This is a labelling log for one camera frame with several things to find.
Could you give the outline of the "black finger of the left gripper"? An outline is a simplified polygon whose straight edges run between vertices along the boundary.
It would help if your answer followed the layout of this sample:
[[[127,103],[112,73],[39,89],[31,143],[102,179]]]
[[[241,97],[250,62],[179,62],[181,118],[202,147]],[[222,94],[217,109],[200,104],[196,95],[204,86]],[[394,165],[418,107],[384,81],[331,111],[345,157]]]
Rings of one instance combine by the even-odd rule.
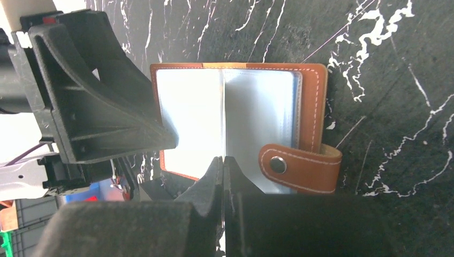
[[[173,149],[152,82],[127,57],[106,13],[42,14],[28,30],[51,140],[69,164]]]

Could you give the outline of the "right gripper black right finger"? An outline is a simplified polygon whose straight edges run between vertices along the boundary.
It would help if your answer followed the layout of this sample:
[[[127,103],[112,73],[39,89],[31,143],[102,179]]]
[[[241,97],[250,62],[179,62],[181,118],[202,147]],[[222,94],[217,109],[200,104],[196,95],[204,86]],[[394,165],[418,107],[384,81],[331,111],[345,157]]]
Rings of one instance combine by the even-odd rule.
[[[376,204],[355,195],[265,194],[224,160],[227,256],[396,256]]]

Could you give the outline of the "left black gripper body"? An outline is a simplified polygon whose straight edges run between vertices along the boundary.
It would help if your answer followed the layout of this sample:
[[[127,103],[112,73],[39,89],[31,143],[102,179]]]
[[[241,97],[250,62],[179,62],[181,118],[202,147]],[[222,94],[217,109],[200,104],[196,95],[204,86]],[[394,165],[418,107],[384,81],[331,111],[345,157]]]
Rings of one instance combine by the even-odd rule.
[[[1,44],[1,99],[8,100],[7,105],[1,105],[1,113],[33,113],[42,133],[41,145],[55,143],[46,124],[50,115],[43,110],[46,95],[32,47]],[[60,152],[21,157],[1,166],[1,195],[59,195],[88,187],[114,173],[112,159],[69,164],[62,160]]]

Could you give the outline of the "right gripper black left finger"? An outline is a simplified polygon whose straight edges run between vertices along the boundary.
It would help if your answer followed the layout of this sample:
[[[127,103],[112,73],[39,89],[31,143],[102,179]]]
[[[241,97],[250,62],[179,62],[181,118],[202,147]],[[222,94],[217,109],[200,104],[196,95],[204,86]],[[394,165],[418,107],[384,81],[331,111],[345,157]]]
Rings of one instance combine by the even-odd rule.
[[[50,220],[35,256],[215,256],[223,160],[173,201],[73,202]]]

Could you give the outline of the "brown leather card holder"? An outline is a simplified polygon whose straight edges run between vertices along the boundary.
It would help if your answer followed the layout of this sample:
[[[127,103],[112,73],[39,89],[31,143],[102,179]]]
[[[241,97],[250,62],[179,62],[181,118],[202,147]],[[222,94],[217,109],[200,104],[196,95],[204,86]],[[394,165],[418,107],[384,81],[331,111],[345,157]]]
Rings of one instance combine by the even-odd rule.
[[[162,170],[199,180],[214,157],[233,157],[266,193],[336,190],[342,153],[322,143],[324,65],[160,63],[150,73],[176,137],[160,151]]]

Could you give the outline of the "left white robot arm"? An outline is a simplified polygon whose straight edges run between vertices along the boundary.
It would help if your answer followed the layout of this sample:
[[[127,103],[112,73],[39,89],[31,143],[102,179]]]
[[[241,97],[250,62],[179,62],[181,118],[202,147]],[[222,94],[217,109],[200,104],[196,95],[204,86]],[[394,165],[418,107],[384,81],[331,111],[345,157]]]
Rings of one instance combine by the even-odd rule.
[[[13,37],[1,32],[2,201],[131,183],[129,156],[176,146],[106,13],[23,16]]]

